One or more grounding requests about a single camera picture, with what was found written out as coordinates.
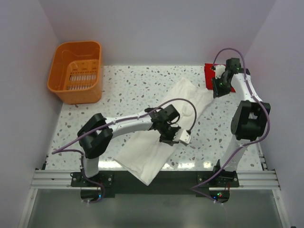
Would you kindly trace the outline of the white t shirt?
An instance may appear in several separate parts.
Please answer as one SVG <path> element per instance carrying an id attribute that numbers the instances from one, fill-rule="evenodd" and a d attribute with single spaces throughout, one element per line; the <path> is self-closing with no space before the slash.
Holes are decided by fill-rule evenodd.
<path id="1" fill-rule="evenodd" d="M 160 102 L 174 98 L 191 101 L 200 116 L 213 101 L 212 92 L 206 88 L 198 88 L 187 78 L 181 78 Z M 128 170 L 145 185 L 149 185 L 162 169 L 178 145 L 170 146 L 159 142 L 157 131 L 139 131 L 132 134 L 125 146 L 114 156 L 114 161 Z"/>

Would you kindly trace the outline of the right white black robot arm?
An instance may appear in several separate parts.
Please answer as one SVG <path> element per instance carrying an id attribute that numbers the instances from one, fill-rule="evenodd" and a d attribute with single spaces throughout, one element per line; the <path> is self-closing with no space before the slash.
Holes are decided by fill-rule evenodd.
<path id="1" fill-rule="evenodd" d="M 228 182 L 228 174 L 237 171 L 238 164 L 248 146 L 261 139 L 269 126 L 271 106 L 256 94 L 248 69 L 243 69 L 238 58 L 230 58 L 225 65 L 212 65 L 213 97 L 228 95 L 232 90 L 240 103 L 232 117 L 230 130 L 232 138 L 226 152 L 213 168 L 212 182 L 221 187 Z"/>

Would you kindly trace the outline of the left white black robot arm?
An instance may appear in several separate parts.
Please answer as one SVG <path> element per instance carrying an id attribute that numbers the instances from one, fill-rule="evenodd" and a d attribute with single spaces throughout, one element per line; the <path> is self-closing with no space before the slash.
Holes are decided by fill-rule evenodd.
<path id="1" fill-rule="evenodd" d="M 176 144 L 175 136 L 180 127 L 173 127 L 174 120 L 181 115 L 173 105 L 165 108 L 146 108 L 144 111 L 123 119 L 106 118 L 101 113 L 93 115 L 78 131 L 77 136 L 82 138 L 79 144 L 84 151 L 84 173 L 82 182 L 87 186 L 94 186 L 98 182 L 98 161 L 108 147 L 110 141 L 120 135 L 155 130 L 160 134 L 160 142 L 170 146 Z"/>

